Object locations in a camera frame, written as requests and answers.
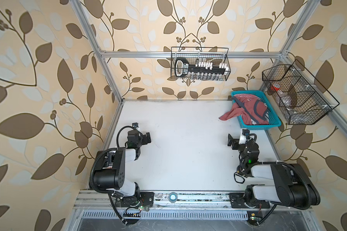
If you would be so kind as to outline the red tank top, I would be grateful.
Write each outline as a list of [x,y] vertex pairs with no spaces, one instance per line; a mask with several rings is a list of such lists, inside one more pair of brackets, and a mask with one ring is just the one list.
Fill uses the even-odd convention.
[[240,116],[245,125],[268,125],[268,107],[259,97],[250,94],[237,94],[231,97],[233,105],[219,119],[229,120]]

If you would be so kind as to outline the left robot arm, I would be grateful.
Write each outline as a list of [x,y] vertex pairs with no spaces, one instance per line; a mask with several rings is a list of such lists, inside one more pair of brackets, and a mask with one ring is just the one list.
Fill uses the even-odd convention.
[[122,127],[116,148],[99,151],[93,163],[89,187],[108,196],[117,218],[126,226],[135,224],[143,211],[154,203],[154,192],[141,192],[138,183],[126,178],[126,164],[137,161],[141,147],[151,143],[150,133],[139,131],[139,124]]

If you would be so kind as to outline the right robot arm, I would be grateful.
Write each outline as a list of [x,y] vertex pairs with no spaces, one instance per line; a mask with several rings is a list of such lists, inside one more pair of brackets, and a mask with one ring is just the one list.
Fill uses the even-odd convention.
[[247,178],[272,180],[272,185],[251,184],[243,193],[230,193],[232,208],[269,209],[266,215],[251,215],[248,222],[259,226],[272,214],[277,206],[307,210],[321,202],[317,188],[309,179],[300,164],[288,164],[281,161],[259,161],[257,135],[243,130],[238,139],[228,136],[227,145],[239,152],[239,165],[234,173],[238,184]]

